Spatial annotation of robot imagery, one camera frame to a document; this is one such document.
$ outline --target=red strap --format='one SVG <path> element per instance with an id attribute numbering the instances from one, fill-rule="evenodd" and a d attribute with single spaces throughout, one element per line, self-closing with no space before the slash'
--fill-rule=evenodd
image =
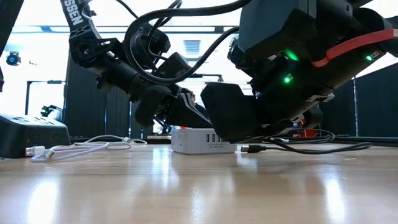
<path id="1" fill-rule="evenodd" d="M 375 44 L 385 40 L 391 40 L 394 38 L 395 33 L 396 31 L 394 29 L 386 29 L 355 37 L 351 40 L 347 40 L 337 46 L 332 47 L 326 52 L 326 57 L 324 59 L 317 62 L 312 62 L 312 64 L 317 68 L 323 67 L 327 65 L 330 60 L 340 55 L 343 55 L 351 50 L 357 49 L 365 45 Z"/>

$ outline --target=wooden table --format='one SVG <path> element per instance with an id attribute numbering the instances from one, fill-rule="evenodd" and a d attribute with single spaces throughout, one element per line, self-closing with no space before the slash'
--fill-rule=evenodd
<path id="1" fill-rule="evenodd" d="M 0 223 L 396 224 L 398 149 L 183 156 L 137 146 L 1 161 Z"/>

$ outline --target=black power strip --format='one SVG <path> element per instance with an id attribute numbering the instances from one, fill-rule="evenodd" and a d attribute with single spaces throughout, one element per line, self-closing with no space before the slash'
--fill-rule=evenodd
<path id="1" fill-rule="evenodd" d="M 23 158 L 33 146 L 50 148 L 70 145 L 68 128 L 54 119 L 40 116 L 0 114 L 0 157 Z"/>

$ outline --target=black curtain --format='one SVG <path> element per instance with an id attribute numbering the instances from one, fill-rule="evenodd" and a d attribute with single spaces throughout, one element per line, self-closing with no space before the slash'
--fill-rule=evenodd
<path id="1" fill-rule="evenodd" d="M 67 68 L 63 115 L 71 137 L 128 136 L 130 102 L 127 95 L 117 88 L 109 94 L 97 90 L 95 76 L 71 59 Z"/>
<path id="2" fill-rule="evenodd" d="M 98 91 L 95 76 L 69 58 L 65 86 L 64 123 L 71 137 L 105 134 L 106 94 Z"/>
<path id="3" fill-rule="evenodd" d="M 358 128 L 364 137 L 398 137 L 398 63 L 357 79 Z"/>
<path id="4" fill-rule="evenodd" d="M 147 138 L 150 135 L 153 135 L 154 133 L 154 127 L 148 127 L 144 128 L 142 127 L 139 123 L 137 123 L 137 120 L 134 117 L 134 113 L 137 109 L 137 103 L 131 103 L 131 117 L 130 117 L 130 138 L 132 139 L 140 139 L 142 138 Z"/>
<path id="5" fill-rule="evenodd" d="M 355 136 L 354 81 L 348 81 L 333 93 L 334 99 L 320 103 L 323 112 L 322 129 L 335 134 Z"/>
<path id="6" fill-rule="evenodd" d="M 121 137 L 129 136 L 130 101 L 127 94 L 118 88 L 113 88 L 106 102 L 105 133 Z"/>

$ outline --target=green led light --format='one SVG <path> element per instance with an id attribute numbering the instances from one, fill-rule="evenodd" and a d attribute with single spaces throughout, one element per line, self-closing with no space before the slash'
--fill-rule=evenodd
<path id="1" fill-rule="evenodd" d="M 292 59 L 292 60 L 299 60 L 299 58 L 297 57 L 297 55 L 293 52 L 293 51 L 291 51 L 291 50 L 285 50 L 285 55 L 288 57 L 288 58 L 290 58 L 290 59 Z"/>
<path id="2" fill-rule="evenodd" d="M 373 58 L 372 58 L 372 56 L 369 55 L 369 56 L 366 56 L 366 60 L 371 62 L 371 61 L 373 61 Z"/>
<path id="3" fill-rule="evenodd" d="M 284 83 L 288 84 L 292 81 L 292 79 L 290 77 L 285 77 L 284 78 Z"/>

